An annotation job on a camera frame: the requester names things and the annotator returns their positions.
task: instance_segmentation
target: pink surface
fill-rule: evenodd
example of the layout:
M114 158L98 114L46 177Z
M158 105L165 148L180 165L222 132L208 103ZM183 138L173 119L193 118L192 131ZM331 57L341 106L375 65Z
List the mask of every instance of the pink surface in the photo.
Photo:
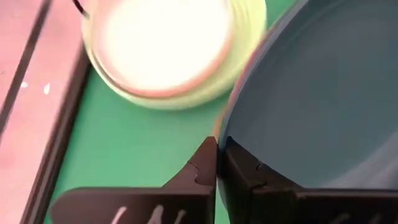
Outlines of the pink surface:
M0 2L11 4L14 1ZM38 0L17 1L33 5ZM27 9L24 11L18 13L32 14ZM25 75L27 85L19 91L0 143L1 224L19 223L24 212L63 95L72 77L75 60L82 48L80 20L81 16L71 0L53 1Z
M42 0L0 0L0 108Z

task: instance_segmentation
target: blue dish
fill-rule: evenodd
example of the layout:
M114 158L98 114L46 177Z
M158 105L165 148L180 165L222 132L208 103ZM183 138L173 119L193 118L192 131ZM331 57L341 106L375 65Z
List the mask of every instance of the blue dish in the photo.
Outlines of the blue dish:
M234 89L221 126L306 188L398 189L398 1L301 0Z

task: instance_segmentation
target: dark stripe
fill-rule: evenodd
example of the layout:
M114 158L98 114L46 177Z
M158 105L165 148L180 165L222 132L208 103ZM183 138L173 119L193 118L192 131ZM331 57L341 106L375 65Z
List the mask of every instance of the dark stripe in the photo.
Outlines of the dark stripe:
M7 92L6 100L4 101L0 112L0 142L1 135L5 130L8 117L12 111L12 107L14 106L18 91L21 88L21 83L24 80L27 67L29 66L30 59L32 58L32 54L35 50L37 40L39 39L39 35L42 31L43 24L45 18L47 17L51 2L52 0L44 0L40 7L39 14L36 17L33 29L30 32L29 39L25 45L22 57L19 60L19 64L15 72L14 78L12 79L10 89Z

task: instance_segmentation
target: green surface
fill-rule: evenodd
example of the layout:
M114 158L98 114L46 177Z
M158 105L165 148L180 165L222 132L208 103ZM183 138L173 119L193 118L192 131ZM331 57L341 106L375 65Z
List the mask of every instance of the green surface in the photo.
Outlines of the green surface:
M268 24L293 1L267 0ZM149 110L122 99L91 71L53 199L76 187L163 185L211 135L227 102L225 95L189 110ZM227 223L218 197L216 224Z

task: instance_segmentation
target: white liquid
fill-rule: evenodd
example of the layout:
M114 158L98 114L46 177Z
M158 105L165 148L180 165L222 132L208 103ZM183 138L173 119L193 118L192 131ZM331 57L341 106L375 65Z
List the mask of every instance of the white liquid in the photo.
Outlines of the white liquid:
M128 85L167 90L201 75L229 33L223 0L123 0L104 23L104 51Z

